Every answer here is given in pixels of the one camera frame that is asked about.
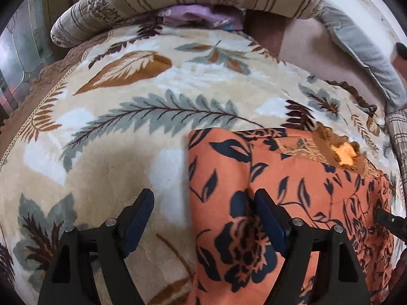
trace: folded orange cloth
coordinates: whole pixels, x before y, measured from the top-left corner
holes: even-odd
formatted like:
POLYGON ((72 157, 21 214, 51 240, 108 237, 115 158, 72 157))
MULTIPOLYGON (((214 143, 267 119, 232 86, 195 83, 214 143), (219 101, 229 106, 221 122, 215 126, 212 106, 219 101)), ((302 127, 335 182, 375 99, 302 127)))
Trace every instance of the folded orange cloth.
MULTIPOLYGON (((198 263, 188 305, 262 305, 266 300, 284 259, 274 252, 255 215, 253 195, 260 188, 291 217, 312 227, 342 225, 366 274, 371 300, 382 300, 391 273, 393 236, 374 223, 374 211, 390 211, 388 177, 358 153, 356 143, 351 147, 357 157, 336 153, 357 158, 355 166, 340 168, 331 145, 347 147, 347 137, 323 127, 319 135, 286 128, 190 133, 198 263)), ((308 301, 317 259, 313 252, 299 304, 308 301)))

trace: blanket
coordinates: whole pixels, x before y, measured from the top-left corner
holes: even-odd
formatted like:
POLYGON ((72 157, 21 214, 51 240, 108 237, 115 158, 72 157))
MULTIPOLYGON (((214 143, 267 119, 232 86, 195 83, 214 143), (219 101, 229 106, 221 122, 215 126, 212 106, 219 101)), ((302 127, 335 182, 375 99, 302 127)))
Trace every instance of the blanket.
MULTIPOLYGON (((99 226, 150 188, 155 208, 126 263, 147 304, 182 303, 197 269, 188 133, 314 130, 317 122, 359 144, 387 174, 392 212, 405 215, 389 137, 346 90, 237 33, 156 24, 111 30, 55 83, 0 160, 2 244, 15 289, 26 304, 36 304, 64 230, 99 226)), ((401 250, 394 238, 387 268, 401 250)), ((107 304, 97 265, 94 271, 107 304)))

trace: gray pillow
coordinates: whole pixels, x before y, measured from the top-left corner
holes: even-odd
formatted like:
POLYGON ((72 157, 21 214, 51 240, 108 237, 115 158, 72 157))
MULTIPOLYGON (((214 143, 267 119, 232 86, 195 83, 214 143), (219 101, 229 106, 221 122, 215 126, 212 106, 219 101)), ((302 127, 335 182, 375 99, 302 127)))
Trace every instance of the gray pillow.
POLYGON ((386 113, 407 101, 404 86, 392 64, 368 36, 341 9, 328 0, 316 18, 325 25, 332 40, 350 54, 372 77, 386 97, 386 113))

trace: metal screw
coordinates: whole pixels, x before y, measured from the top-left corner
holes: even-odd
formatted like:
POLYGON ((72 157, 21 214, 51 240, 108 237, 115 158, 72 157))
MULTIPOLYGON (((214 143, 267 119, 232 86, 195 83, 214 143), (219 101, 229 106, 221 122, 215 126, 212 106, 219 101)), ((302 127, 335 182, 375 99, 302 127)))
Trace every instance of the metal screw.
POLYGON ((333 230, 336 231, 337 233, 342 233, 343 232, 343 227, 341 225, 335 225, 333 227, 333 230))
POLYGON ((115 218, 110 218, 110 219, 106 220, 105 224, 107 227, 112 227, 112 226, 116 225, 116 222, 117 221, 115 218))
POLYGON ((74 228, 75 228, 75 226, 72 225, 71 227, 66 227, 66 228, 65 228, 65 231, 66 231, 67 233, 70 233, 71 231, 74 230, 74 228))
POLYGON ((302 221, 301 218, 294 218, 293 219, 293 224, 297 227, 300 227, 304 224, 304 221, 302 221))

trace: beige blanket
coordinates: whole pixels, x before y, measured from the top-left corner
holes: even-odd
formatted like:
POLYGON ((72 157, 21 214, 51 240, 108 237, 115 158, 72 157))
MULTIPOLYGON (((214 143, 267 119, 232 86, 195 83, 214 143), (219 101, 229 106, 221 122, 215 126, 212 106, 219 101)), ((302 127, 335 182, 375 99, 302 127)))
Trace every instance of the beige blanket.
MULTIPOLYGON (((177 304, 191 287, 185 278, 196 261, 188 132, 313 129, 317 121, 360 144, 389 176, 393 213, 405 215, 389 137, 347 91, 309 78, 238 34, 161 25, 112 30, 55 84, 0 161, 2 244, 16 290, 36 304, 62 232, 116 217, 146 187, 155 208, 127 266, 147 304, 177 304)), ((392 262, 401 248, 395 240, 392 262)))

